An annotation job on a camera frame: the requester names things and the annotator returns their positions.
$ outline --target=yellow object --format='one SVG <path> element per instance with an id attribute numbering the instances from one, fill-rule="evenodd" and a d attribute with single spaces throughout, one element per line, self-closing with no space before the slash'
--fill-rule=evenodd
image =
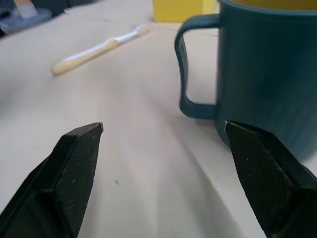
<path id="1" fill-rule="evenodd" d="M 194 15 L 212 13 L 216 0 L 153 0 L 154 20 L 184 22 Z"/>
<path id="2" fill-rule="evenodd" d="M 317 0 L 232 0 L 235 3 L 275 10 L 316 11 Z"/>

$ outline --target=toothbrush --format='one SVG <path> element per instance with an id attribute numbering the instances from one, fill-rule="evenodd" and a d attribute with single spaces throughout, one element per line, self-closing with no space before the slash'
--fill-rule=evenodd
<path id="1" fill-rule="evenodd" d="M 114 49 L 120 44 L 126 43 L 134 38 L 145 35 L 150 31 L 150 27 L 147 24 L 141 24 L 135 26 L 131 32 L 117 37 L 111 37 L 101 44 L 93 46 L 87 50 L 74 54 L 72 56 L 64 58 L 62 61 L 54 64 L 51 68 L 51 72 L 54 76 L 64 74 L 72 69 L 78 67 L 84 62 L 94 58 L 106 51 Z"/>

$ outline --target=mug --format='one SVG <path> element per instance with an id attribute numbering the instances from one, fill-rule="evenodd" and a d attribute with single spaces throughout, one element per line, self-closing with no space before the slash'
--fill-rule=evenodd
<path id="1" fill-rule="evenodd" d="M 221 0 L 220 14 L 194 16 L 180 27 L 174 45 L 181 76 L 180 109 L 189 117 L 214 120 L 228 146 L 225 121 L 237 121 L 275 134 L 296 158 L 306 159 L 317 146 L 317 11 L 236 2 Z M 215 105 L 198 104 L 186 96 L 183 34 L 204 28 L 219 28 Z"/>

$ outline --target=toothbrush handle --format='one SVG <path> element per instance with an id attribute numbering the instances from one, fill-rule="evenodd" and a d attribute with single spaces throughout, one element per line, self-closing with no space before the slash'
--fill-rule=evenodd
<path id="1" fill-rule="evenodd" d="M 82 63 L 100 55 L 108 50 L 111 50 L 119 45 L 119 41 L 115 38 L 110 38 L 106 42 L 89 48 L 85 51 L 72 55 L 70 57 L 64 58 L 62 61 L 54 64 L 51 68 L 51 72 L 54 76 L 64 74 Z"/>

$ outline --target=table surface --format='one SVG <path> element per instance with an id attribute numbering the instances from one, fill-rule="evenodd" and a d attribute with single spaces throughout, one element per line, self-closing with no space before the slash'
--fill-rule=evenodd
<path id="1" fill-rule="evenodd" d="M 105 0 L 0 41 L 0 210 L 63 134 L 103 122 L 80 238 L 264 238 L 212 122 L 178 108 L 179 24 L 152 18 L 151 0 Z M 51 76 L 59 59 L 142 22 L 150 34 Z M 215 99 L 217 35 L 185 36 L 197 102 Z"/>

